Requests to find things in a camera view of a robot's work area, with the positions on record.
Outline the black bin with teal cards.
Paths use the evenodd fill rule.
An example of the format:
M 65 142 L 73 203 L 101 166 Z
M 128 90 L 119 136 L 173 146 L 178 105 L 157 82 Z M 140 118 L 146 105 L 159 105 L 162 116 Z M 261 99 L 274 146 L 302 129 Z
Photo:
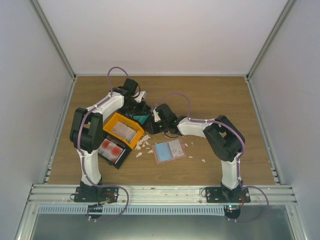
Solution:
M 147 108 L 141 112 L 134 112 L 134 113 L 125 113 L 124 114 L 127 118 L 133 120 L 134 122 L 138 123 L 144 130 L 147 129 L 147 126 L 152 118 L 151 109 Z

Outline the black bin with red cards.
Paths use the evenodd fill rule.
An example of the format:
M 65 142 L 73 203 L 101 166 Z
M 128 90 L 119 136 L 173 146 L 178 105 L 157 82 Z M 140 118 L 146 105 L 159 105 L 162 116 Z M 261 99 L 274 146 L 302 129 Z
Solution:
M 98 148 L 98 155 L 116 169 L 120 169 L 131 152 L 126 143 L 112 135 L 107 135 Z

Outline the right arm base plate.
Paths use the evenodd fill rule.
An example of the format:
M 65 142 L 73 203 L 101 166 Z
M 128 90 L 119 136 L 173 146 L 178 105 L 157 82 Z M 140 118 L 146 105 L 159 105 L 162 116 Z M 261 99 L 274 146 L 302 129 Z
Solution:
M 235 189 L 229 189 L 224 186 L 206 187 L 205 197 L 207 203 L 250 203 L 251 198 L 248 189 L 242 189 L 237 186 Z

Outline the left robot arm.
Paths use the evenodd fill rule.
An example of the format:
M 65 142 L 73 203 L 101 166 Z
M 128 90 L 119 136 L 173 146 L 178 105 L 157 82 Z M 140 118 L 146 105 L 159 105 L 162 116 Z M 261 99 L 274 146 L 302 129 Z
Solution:
M 78 203 L 117 200 L 119 187 L 103 186 L 99 157 L 119 169 L 145 133 L 150 107 L 146 92 L 127 78 L 98 103 L 74 112 L 69 139 L 80 158 L 82 177 L 72 199 Z

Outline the pale pink card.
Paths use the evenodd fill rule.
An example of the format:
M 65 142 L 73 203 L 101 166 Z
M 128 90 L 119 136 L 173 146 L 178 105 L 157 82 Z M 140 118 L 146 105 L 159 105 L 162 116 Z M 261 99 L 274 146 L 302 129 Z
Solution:
M 173 159 L 181 158 L 186 155 L 183 145 L 178 139 L 169 142 L 169 149 Z

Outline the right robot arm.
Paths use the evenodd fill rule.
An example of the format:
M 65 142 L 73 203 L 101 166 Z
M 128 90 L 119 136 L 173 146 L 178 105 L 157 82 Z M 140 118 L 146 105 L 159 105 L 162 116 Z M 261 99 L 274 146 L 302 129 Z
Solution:
M 221 160 L 220 189 L 223 200 L 232 203 L 240 198 L 243 191 L 240 160 L 245 151 L 245 138 L 226 116 L 212 119 L 178 117 L 164 103 L 152 110 L 146 130 L 152 135 L 169 132 L 177 136 L 205 138 L 215 156 Z

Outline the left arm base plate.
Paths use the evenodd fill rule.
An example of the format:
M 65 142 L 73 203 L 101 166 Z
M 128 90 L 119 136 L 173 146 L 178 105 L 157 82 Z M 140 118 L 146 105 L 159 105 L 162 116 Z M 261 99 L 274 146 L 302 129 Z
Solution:
M 111 204 L 118 201 L 118 187 L 78 186 L 70 199 L 76 203 Z

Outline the yellow bin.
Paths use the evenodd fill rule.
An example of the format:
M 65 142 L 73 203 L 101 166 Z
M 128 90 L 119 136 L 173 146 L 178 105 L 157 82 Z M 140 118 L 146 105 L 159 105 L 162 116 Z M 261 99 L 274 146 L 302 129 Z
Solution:
M 104 125 L 103 130 L 124 142 L 132 150 L 145 133 L 138 122 L 118 112 L 108 120 Z

